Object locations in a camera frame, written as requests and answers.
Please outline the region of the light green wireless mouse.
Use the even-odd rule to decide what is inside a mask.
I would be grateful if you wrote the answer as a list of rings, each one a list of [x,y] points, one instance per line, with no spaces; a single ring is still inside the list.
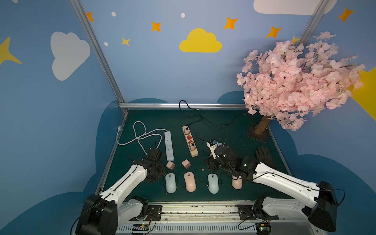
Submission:
[[[169,173],[165,176],[165,185],[167,193],[175,193],[177,190],[176,177],[174,173]]]

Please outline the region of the pink USB charger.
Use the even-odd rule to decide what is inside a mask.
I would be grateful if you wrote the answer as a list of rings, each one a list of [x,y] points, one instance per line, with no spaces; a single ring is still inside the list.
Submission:
[[[176,164],[172,161],[168,161],[168,163],[166,164],[166,167],[169,170],[174,170],[176,168]]]
[[[185,169],[188,169],[192,166],[192,164],[188,161],[188,160],[184,160],[182,162],[182,166],[185,168]]]

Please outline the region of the light blue wireless mouse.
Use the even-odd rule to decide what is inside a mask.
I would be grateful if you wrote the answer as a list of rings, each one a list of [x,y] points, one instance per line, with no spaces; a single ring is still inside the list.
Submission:
[[[218,176],[214,173],[208,175],[208,190],[211,194],[217,194],[219,192]]]

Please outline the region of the white power strip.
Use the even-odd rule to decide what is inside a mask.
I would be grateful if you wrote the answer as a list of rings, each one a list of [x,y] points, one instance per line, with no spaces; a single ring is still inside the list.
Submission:
[[[172,138],[171,138],[171,132],[170,131],[166,131],[164,133],[164,140],[165,140],[166,160],[168,162],[173,162],[174,161],[174,154],[173,154]]]

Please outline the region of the pink wireless mouse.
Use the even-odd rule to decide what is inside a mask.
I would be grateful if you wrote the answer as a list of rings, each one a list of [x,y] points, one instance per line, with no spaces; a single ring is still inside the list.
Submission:
[[[184,180],[186,183],[186,190],[190,193],[194,192],[196,190],[196,182],[195,177],[192,172],[186,172],[184,174]]]
[[[242,188],[243,181],[241,178],[232,176],[232,186],[236,190],[240,190]]]

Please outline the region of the pink wireless mouse front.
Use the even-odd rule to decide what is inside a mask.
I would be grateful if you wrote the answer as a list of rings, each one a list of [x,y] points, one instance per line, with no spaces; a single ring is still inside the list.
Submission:
[[[194,192],[196,190],[196,182],[195,177],[192,172],[186,172],[184,174],[184,180],[186,183],[186,190],[190,193]]]

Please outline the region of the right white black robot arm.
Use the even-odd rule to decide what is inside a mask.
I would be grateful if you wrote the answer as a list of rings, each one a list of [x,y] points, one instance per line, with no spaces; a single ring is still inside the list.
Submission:
[[[271,197],[260,196],[251,209],[253,217],[268,221],[283,215],[297,215],[321,230],[336,231],[340,203],[331,184],[300,180],[256,159],[240,158],[228,146],[218,142],[207,142],[207,146],[211,154],[206,163],[211,171],[220,168],[231,173],[235,180],[263,184],[291,197],[278,202]]]

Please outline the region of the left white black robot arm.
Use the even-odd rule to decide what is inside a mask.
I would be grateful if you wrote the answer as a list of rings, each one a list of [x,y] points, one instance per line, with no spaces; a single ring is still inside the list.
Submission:
[[[147,180],[153,182],[165,176],[165,169],[159,162],[163,153],[153,148],[144,158],[133,163],[108,190],[99,195],[90,195],[76,220],[72,235],[114,235],[119,226],[127,221],[148,217],[148,200],[134,197],[124,203],[138,184]]]

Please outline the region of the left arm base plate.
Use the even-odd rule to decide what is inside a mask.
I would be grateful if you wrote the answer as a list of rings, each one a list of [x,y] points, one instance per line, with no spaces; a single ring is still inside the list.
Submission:
[[[143,206],[140,220],[146,221],[152,219],[154,221],[160,221],[162,217],[162,208],[162,205]]]

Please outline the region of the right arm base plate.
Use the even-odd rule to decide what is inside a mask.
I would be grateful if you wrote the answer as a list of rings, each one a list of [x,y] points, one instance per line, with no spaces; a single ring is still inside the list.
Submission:
[[[262,206],[257,205],[238,205],[238,212],[240,220],[279,220],[279,216],[268,215],[262,208]]]

